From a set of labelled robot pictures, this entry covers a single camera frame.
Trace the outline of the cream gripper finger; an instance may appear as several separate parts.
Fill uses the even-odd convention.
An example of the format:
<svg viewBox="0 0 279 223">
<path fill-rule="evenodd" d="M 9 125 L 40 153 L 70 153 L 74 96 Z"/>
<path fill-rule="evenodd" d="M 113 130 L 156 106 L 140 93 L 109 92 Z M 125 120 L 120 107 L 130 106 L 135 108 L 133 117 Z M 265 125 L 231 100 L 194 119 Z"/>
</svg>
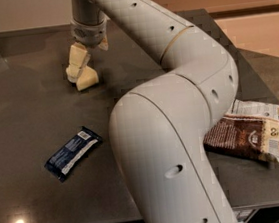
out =
<svg viewBox="0 0 279 223">
<path fill-rule="evenodd" d="M 69 65 L 65 72 L 67 73 L 67 79 L 71 83 L 75 83 L 78 80 L 81 71 L 88 64 L 91 55 L 87 51 L 86 46 L 78 42 L 71 45 L 69 54 Z"/>
<path fill-rule="evenodd" d="M 101 42 L 99 43 L 99 49 L 107 51 L 109 49 L 109 42 L 107 37 L 104 37 Z"/>
</svg>

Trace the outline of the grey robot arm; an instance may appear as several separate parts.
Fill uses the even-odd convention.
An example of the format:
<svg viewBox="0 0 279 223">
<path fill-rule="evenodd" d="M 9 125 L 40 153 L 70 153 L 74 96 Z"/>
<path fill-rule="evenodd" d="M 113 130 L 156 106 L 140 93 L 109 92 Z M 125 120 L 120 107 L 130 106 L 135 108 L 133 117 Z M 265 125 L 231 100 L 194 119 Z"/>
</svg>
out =
<svg viewBox="0 0 279 223">
<path fill-rule="evenodd" d="M 109 119 L 113 155 L 145 223 L 238 223 L 204 150 L 238 90 L 232 55 L 152 0 L 71 0 L 72 34 L 88 47 L 113 20 L 163 75 L 138 85 Z"/>
</svg>

